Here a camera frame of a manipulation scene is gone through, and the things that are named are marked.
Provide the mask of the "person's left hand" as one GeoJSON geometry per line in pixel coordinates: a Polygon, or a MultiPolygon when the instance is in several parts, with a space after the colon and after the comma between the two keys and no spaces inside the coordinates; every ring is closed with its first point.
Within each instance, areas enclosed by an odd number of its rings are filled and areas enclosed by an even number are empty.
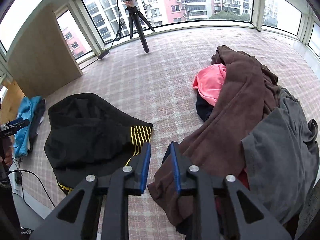
{"type": "Polygon", "coordinates": [[[12,141],[9,137],[2,140],[3,153],[5,158],[0,157],[1,163],[5,163],[9,168],[12,165],[12,141]]]}

